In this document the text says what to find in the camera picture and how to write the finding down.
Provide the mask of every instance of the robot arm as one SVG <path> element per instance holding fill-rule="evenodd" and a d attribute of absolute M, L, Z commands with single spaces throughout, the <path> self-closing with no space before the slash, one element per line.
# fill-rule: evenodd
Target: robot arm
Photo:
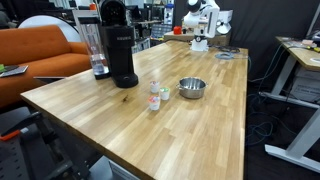
<path fill-rule="evenodd" d="M 188 0 L 187 4 L 189 13 L 184 17 L 185 25 L 195 29 L 195 36 L 213 38 L 220 7 L 214 0 Z"/>

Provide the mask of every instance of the black floor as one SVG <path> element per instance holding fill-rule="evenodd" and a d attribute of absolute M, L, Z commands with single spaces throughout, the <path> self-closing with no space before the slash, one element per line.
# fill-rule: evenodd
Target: black floor
<path fill-rule="evenodd" d="M 320 174 L 269 155 L 264 145 L 286 149 L 315 109 L 265 99 L 249 88 L 246 118 L 246 180 L 320 180 Z M 320 162 L 320 141 L 306 153 Z"/>

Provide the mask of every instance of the table leg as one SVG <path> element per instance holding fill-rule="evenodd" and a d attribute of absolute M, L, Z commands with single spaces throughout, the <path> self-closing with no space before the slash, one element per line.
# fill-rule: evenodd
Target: table leg
<path fill-rule="evenodd" d="M 268 154 L 320 173 L 320 163 L 303 156 L 320 138 L 320 109 L 311 117 L 289 147 L 284 150 L 265 145 Z"/>
<path fill-rule="evenodd" d="M 301 100 L 297 100 L 297 99 L 293 99 L 293 98 L 289 98 L 289 97 L 285 97 L 285 96 L 281 96 L 280 92 L 284 86 L 284 84 L 286 83 L 291 71 L 293 70 L 294 65 L 296 64 L 296 59 L 294 57 L 292 57 L 291 55 L 288 57 L 286 63 L 284 64 L 281 73 L 277 79 L 276 84 L 274 85 L 271 93 L 267 93 L 267 92 L 262 92 L 260 93 L 261 96 L 266 96 L 275 100 L 279 100 L 279 101 L 287 101 L 293 104 L 298 104 L 298 105 L 302 105 L 305 107 L 310 107 L 310 108 L 319 108 L 319 105 L 316 104 L 312 104 L 312 103 L 308 103 L 305 101 L 301 101 Z"/>

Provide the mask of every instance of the standing desk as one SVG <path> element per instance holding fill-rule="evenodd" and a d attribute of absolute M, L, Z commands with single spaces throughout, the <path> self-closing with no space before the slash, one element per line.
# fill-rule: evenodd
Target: standing desk
<path fill-rule="evenodd" d="M 92 70 L 22 93 L 49 119 L 141 179 L 243 179 L 246 49 L 219 60 L 170 41 L 133 55 L 139 84 L 117 88 Z M 179 95 L 186 76 L 209 85 L 200 99 Z M 151 111 L 150 81 L 171 88 Z"/>
<path fill-rule="evenodd" d="M 303 127 L 303 129 L 286 150 L 270 145 L 265 145 L 265 150 L 272 156 L 276 156 L 320 173 L 320 163 L 304 156 L 311 146 L 320 138 L 319 105 L 280 95 L 280 92 L 296 62 L 299 62 L 307 70 L 320 71 L 320 61 L 316 62 L 311 60 L 311 58 L 320 58 L 320 54 L 302 48 L 289 48 L 291 45 L 288 43 L 289 41 L 287 41 L 287 39 L 288 38 L 277 37 L 277 40 L 284 48 L 287 49 L 287 51 L 290 53 L 290 56 L 286 60 L 271 93 L 263 93 L 263 95 L 277 100 L 287 101 L 311 108 L 317 108 L 318 110 L 314 113 L 308 123 Z"/>

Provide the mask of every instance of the black curtain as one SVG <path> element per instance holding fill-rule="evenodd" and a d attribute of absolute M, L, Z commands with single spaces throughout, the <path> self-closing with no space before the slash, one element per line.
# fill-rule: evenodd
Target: black curtain
<path fill-rule="evenodd" d="M 175 25 L 188 13 L 187 0 L 175 1 Z M 279 43 L 275 36 L 303 39 L 320 3 L 319 0 L 216 0 L 221 10 L 233 10 L 230 45 L 249 49 L 252 69 L 248 79 L 263 77 Z M 273 85 L 277 72 L 265 82 Z"/>

